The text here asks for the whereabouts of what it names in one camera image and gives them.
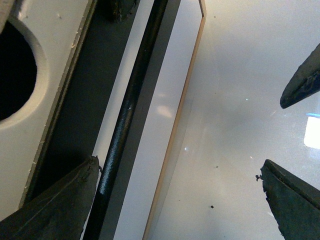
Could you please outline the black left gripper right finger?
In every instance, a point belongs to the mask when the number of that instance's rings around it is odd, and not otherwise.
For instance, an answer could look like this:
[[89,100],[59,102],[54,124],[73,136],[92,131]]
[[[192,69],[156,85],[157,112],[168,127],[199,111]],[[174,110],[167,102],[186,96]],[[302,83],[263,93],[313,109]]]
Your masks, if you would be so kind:
[[266,159],[261,174],[266,201],[286,240],[320,238],[320,191]]

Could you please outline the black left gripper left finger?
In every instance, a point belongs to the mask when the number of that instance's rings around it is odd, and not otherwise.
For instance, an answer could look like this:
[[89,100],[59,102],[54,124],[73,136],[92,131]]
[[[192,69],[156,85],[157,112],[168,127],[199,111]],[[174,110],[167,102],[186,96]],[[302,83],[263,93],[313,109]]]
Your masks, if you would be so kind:
[[0,222],[2,240],[78,240],[96,192],[95,156]]

